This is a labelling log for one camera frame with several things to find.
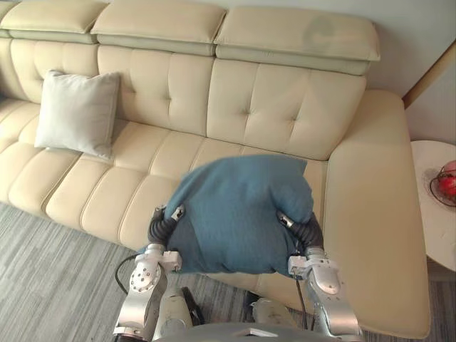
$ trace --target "pillow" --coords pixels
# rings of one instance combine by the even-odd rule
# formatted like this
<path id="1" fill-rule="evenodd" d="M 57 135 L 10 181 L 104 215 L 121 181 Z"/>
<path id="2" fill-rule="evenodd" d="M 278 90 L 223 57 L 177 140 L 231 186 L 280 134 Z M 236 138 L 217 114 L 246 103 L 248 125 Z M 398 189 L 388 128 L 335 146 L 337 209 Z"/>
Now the pillow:
<path id="1" fill-rule="evenodd" d="M 118 73 L 91 78 L 48 71 L 35 147 L 68 148 L 109 158 L 119 83 Z"/>
<path id="2" fill-rule="evenodd" d="M 300 223 L 312 218 L 305 167 L 305 160 L 284 155 L 252 155 L 221 159 L 186 175 L 165 210 L 168 218 L 185 206 L 167 244 L 179 251 L 182 272 L 289 276 L 296 239 L 276 211 Z"/>

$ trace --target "red fruit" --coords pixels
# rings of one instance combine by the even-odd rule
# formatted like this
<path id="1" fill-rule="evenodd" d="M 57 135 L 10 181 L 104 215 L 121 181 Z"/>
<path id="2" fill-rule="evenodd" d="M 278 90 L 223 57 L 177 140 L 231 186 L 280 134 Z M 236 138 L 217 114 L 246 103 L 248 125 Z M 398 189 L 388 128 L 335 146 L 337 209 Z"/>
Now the red fruit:
<path id="1" fill-rule="evenodd" d="M 439 178 L 439 190 L 447 197 L 456 196 L 456 177 L 444 176 Z"/>
<path id="2" fill-rule="evenodd" d="M 447 162 L 443 167 L 443 171 L 446 175 L 456 177 L 456 160 L 453 160 L 452 162 Z"/>

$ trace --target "white throw pillow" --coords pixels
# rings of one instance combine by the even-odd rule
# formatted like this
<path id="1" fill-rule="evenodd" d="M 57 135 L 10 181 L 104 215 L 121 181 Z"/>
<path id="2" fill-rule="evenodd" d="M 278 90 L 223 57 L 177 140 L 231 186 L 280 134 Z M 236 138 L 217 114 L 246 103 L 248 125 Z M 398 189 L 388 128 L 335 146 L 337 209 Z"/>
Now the white throw pillow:
<path id="1" fill-rule="evenodd" d="M 68 148 L 109 158 L 119 83 L 118 73 L 91 78 L 48 71 L 35 147 Z"/>

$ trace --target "sofa armrest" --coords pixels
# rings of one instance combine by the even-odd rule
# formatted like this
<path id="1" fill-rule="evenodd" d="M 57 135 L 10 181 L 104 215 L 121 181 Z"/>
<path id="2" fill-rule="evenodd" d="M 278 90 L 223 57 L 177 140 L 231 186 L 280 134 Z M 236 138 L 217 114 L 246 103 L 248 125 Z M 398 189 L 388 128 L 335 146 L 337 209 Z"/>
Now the sofa armrest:
<path id="1" fill-rule="evenodd" d="M 363 96 L 329 158 L 323 226 L 360 325 L 406 338 L 428 335 L 423 226 L 398 96 L 382 90 Z"/>

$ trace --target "gray carpet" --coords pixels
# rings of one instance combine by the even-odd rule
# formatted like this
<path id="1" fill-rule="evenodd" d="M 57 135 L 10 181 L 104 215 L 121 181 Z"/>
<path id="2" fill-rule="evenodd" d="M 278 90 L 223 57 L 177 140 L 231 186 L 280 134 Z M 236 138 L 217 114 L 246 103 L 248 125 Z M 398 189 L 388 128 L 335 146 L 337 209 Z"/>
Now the gray carpet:
<path id="1" fill-rule="evenodd" d="M 0 341 L 111 341 L 124 299 L 113 272 L 132 252 L 0 204 Z M 123 281 L 131 269 L 121 271 Z M 174 275 L 170 283 L 188 286 L 209 322 L 242 320 L 245 291 L 200 275 Z M 426 341 L 456 341 L 455 292 L 455 283 L 430 283 L 433 322 Z M 292 315 L 301 323 L 300 313 Z"/>

